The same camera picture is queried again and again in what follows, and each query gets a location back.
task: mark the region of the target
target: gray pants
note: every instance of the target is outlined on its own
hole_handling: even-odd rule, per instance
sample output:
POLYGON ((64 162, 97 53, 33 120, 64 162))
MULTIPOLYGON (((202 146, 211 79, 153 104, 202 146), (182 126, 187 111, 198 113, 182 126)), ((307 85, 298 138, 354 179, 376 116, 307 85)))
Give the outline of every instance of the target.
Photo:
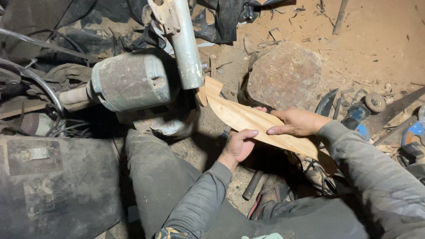
MULTIPOLYGON (((164 141, 135 130, 129 131, 125 150, 142 227, 150 239, 201 172, 175 155, 164 141)), ((369 237, 356 213, 342 199, 323 197, 279 203, 271 219, 258 221, 249 220, 225 200, 206 237, 255 238, 274 232, 292 239, 369 237)))

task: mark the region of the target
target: knee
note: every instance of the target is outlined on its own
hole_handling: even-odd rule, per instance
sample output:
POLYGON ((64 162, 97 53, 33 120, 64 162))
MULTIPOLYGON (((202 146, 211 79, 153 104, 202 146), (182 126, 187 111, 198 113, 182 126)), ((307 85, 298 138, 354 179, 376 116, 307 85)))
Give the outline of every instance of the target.
POLYGON ((125 152, 130 165, 143 165, 146 169, 169 162, 174 158, 166 142, 150 134, 142 134, 130 129, 125 141, 125 152))

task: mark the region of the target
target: dirt floor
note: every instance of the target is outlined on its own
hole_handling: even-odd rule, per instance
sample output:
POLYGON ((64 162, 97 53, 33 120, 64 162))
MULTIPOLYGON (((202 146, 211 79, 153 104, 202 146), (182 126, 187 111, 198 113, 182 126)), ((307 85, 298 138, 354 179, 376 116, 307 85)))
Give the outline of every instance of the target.
MULTIPOLYGON (((216 79, 224 84, 223 93, 237 102, 238 85, 248 73, 249 57, 244 50, 244 37, 256 46, 273 40, 269 30, 278 27, 285 40, 294 41, 320 54, 322 60, 321 96, 332 89, 354 88, 347 100, 364 88, 386 94, 386 100, 398 100, 403 95, 425 85, 425 2, 419 0, 357 0, 349 1, 340 35, 332 35, 340 1, 325 2, 325 15, 320 14, 319 0, 298 0, 264 7, 261 16, 251 24, 238 26, 238 40, 233 44, 199 48, 203 61, 217 56, 216 65, 232 62, 217 70, 216 79), (295 8, 306 10, 298 12, 295 8), (284 14, 274 12, 276 9, 284 14)), ((315 102, 317 106, 321 96, 315 102)), ((401 113, 390 124, 407 119, 412 109, 401 113)), ((346 114, 342 107, 338 117, 346 114)), ((204 108, 204 121, 190 138, 171 145, 172 149, 197 169, 205 171, 219 156, 230 128, 211 108, 204 108)), ((263 175, 250 201, 242 198, 253 173, 238 166, 229 185, 227 198, 244 215, 254 204, 266 175, 263 175)))

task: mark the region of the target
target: gray sleeve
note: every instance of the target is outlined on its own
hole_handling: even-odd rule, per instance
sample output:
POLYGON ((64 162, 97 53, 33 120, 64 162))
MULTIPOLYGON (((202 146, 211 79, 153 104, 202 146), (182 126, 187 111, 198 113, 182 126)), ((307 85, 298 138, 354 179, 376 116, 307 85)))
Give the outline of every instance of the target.
POLYGON ((361 136, 333 120, 317 136, 384 229, 382 238, 425 235, 425 187, 361 136))
POLYGON ((220 162, 215 162, 177 203, 164 224, 188 238, 201 238, 214 222, 224 202, 232 172, 220 162))

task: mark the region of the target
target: person's left hand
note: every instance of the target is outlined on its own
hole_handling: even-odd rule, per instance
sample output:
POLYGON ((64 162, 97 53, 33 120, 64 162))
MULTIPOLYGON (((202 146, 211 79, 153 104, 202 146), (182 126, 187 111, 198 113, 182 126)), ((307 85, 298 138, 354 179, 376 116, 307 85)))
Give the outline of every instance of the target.
POLYGON ((236 132, 233 129, 227 136, 227 143, 218 161, 233 172, 238 163, 244 161, 254 148, 253 137, 258 135, 258 130, 244 129, 236 132))

